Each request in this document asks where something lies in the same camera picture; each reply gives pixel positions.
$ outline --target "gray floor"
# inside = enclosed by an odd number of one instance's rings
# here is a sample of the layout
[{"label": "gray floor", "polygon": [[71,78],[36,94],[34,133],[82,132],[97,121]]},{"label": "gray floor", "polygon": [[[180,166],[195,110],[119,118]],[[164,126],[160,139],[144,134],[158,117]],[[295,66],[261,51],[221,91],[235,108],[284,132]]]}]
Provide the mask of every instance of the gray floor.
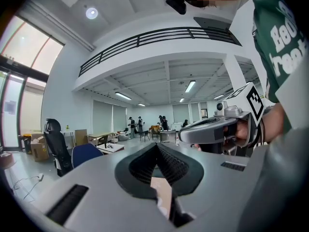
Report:
[{"label": "gray floor", "polygon": [[[136,146],[142,149],[150,143],[159,142],[159,139],[156,137],[152,139],[152,136],[149,135],[149,138],[150,140],[146,138],[146,141],[144,141],[143,138],[140,140],[139,136],[137,136],[134,139],[118,143],[124,145],[125,149]],[[183,142],[177,141],[177,144],[181,147],[190,148],[190,145]],[[24,152],[14,152],[13,157],[15,164],[10,169],[5,170],[5,174],[11,188],[13,188],[14,184],[17,183],[18,180],[20,180],[17,184],[15,184],[15,188],[13,189],[15,196],[23,199],[27,193],[31,191],[34,185],[37,184],[31,193],[25,198],[26,202],[35,202],[44,189],[48,188],[54,181],[60,178],[56,173],[53,157],[42,162],[35,162],[32,155],[27,155]],[[38,183],[36,176],[40,173],[44,174],[44,177],[43,180]]]}]

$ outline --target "person in green shirt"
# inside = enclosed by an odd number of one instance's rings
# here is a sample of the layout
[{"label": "person in green shirt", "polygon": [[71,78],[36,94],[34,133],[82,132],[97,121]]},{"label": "person in green shirt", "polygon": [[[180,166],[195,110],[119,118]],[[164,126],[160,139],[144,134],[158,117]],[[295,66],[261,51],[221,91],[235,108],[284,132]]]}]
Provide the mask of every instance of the person in green shirt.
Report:
[{"label": "person in green shirt", "polygon": [[[233,0],[185,1],[195,7],[206,7]],[[253,0],[253,2],[255,6],[253,36],[255,48],[267,72],[266,98],[276,103],[272,110],[263,116],[265,142],[271,142],[291,128],[275,92],[308,52],[307,38],[297,26],[294,13],[285,0]],[[238,124],[236,136],[241,139],[247,138],[246,124]]]}]

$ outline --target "ceiling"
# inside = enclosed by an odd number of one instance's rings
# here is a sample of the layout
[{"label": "ceiling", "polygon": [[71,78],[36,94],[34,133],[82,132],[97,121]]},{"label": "ceiling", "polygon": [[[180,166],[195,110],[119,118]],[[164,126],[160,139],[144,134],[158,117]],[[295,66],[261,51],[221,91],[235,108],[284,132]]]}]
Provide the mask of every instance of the ceiling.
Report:
[{"label": "ceiling", "polygon": [[[251,62],[239,62],[246,82],[259,83]],[[185,93],[190,80],[196,84]],[[136,67],[120,72],[86,86],[90,92],[107,96],[132,105],[176,104],[203,102],[231,92],[232,84],[222,59],[201,58],[170,60]],[[120,92],[132,100],[115,95]]]},{"label": "ceiling", "polygon": [[[67,28],[76,32],[84,40],[93,43],[100,36],[115,27],[129,21],[154,14],[174,12],[165,0],[77,0],[74,4],[67,4],[69,0],[28,0],[28,4],[35,2],[40,9],[53,15]],[[207,14],[207,10],[226,11],[235,15],[237,9],[247,0],[231,2],[224,7],[211,7],[201,10],[187,5],[188,11],[199,11]],[[94,7],[98,10],[97,18],[90,20],[85,16],[87,8]]]}]

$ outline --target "fluorescent tube light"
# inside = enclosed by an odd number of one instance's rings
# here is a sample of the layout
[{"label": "fluorescent tube light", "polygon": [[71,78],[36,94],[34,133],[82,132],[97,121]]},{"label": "fluorescent tube light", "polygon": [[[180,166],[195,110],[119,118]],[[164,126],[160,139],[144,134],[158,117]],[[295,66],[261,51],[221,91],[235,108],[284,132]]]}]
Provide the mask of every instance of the fluorescent tube light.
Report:
[{"label": "fluorescent tube light", "polygon": [[125,99],[127,99],[127,100],[131,100],[131,98],[130,98],[130,97],[125,96],[124,94],[119,93],[119,92],[116,92],[116,93],[115,93],[115,95],[119,95],[119,96],[121,96],[122,98],[125,98]]},{"label": "fluorescent tube light", "polygon": [[189,83],[187,89],[185,90],[186,93],[189,93],[189,92],[190,92],[190,90],[191,90],[192,87],[194,86],[195,82],[196,82],[196,81],[190,81],[190,83]]},{"label": "fluorescent tube light", "polygon": [[224,95],[219,95],[218,97],[214,98],[214,100],[216,100],[216,99],[218,99],[218,98],[220,98],[220,97],[222,97],[222,96],[224,96]]}]

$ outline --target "round ceiling light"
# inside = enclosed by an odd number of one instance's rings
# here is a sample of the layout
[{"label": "round ceiling light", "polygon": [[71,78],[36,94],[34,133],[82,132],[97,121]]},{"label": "round ceiling light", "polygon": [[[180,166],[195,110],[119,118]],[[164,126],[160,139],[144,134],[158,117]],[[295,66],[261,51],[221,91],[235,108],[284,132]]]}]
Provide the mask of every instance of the round ceiling light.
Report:
[{"label": "round ceiling light", "polygon": [[95,19],[98,16],[98,11],[95,8],[89,8],[86,11],[86,16],[90,20]]}]

